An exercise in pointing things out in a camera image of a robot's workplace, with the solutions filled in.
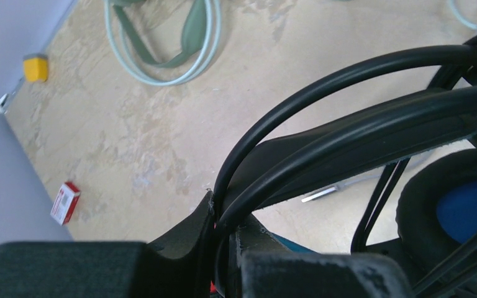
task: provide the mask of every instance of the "strap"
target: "strap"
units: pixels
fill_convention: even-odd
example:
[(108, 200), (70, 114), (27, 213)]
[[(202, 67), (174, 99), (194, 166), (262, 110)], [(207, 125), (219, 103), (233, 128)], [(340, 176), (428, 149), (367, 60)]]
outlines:
[(147, 50), (140, 35), (132, 25), (129, 17), (123, 7), (144, 0), (111, 0), (114, 3), (113, 8), (118, 17), (121, 26), (127, 34), (136, 54), (140, 59), (149, 65), (159, 68), (174, 68), (185, 63), (191, 55), (200, 51), (204, 43), (206, 34), (206, 6), (204, 0), (194, 0), (193, 6), (187, 16), (182, 29), (181, 47), (182, 51), (168, 62), (160, 63), (154, 59), (153, 55)]

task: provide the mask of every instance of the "yellow object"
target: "yellow object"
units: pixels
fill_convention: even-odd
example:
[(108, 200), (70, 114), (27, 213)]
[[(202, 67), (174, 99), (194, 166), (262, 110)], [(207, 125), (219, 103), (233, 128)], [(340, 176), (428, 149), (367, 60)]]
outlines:
[(48, 57), (43, 54), (27, 55), (23, 60), (25, 78), (28, 82), (48, 79)]

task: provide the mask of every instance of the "headphone ear cushion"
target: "headphone ear cushion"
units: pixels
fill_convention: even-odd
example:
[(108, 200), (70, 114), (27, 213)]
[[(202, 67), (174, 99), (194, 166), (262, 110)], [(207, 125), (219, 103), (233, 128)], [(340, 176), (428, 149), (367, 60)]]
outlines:
[[(404, 251), (426, 272), (460, 246), (438, 221), (438, 201), (452, 189), (474, 181), (477, 181), (477, 150), (471, 149), (428, 165), (403, 189), (396, 211), (397, 231)], [(456, 265), (442, 281), (448, 281), (476, 261), (477, 251)], [(477, 294), (477, 276), (461, 288)]]

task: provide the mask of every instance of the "wall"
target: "wall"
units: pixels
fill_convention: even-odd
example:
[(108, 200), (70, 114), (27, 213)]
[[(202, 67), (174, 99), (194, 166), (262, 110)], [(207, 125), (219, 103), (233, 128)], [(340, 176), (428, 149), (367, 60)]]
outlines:
[[(41, 52), (73, 0), (0, 0), (0, 97), (22, 77), (22, 57)], [(0, 243), (71, 240), (50, 217), (52, 202), (0, 115)]]

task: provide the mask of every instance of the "light blue cable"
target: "light blue cable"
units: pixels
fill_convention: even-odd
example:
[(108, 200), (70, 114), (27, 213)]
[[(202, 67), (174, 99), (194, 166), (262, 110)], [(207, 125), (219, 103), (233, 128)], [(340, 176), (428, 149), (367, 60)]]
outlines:
[(455, 0), (447, 0), (447, 4), (449, 5), (449, 8), (451, 9), (452, 13), (454, 16), (465, 26), (477, 30), (477, 24), (472, 23), (468, 19), (465, 19), (465, 17), (461, 14), (461, 12), (458, 10), (456, 6), (456, 1)]
[[(112, 33), (112, 24), (111, 24), (111, 0), (104, 0), (104, 9), (105, 9), (105, 25), (107, 30), (107, 37), (109, 39), (109, 43), (111, 44), (112, 51), (114, 55), (123, 66), (123, 68), (131, 74), (137, 80), (154, 86), (172, 86), (177, 84), (183, 84), (192, 79), (196, 78), (199, 74), (201, 74), (207, 66), (210, 64), (213, 56), (215, 55), (218, 43), (220, 40), (220, 32), (222, 28), (222, 13), (220, 11), (220, 2), (219, 0), (204, 0), (204, 5), (206, 6), (206, 34), (204, 37), (204, 43), (202, 45), (202, 49), (200, 50), (200, 54), (197, 57), (196, 61), (192, 65), (192, 67), (185, 72), (185, 74), (181, 75), (179, 78), (173, 79), (171, 81), (162, 81), (159, 79), (152, 78), (149, 74), (146, 74), (138, 64), (136, 64), (133, 56), (130, 54), (129, 47), (127, 45), (125, 33), (122, 29), (120, 29), (120, 37), (122, 39), (122, 46), (124, 49), (125, 55), (129, 58), (127, 61), (120, 53), (116, 41), (114, 40), (114, 35)], [(206, 53), (209, 48), (209, 41), (211, 40), (211, 33), (213, 31), (213, 9), (215, 10), (215, 34), (213, 37), (212, 47), (209, 50), (209, 54), (206, 56)]]

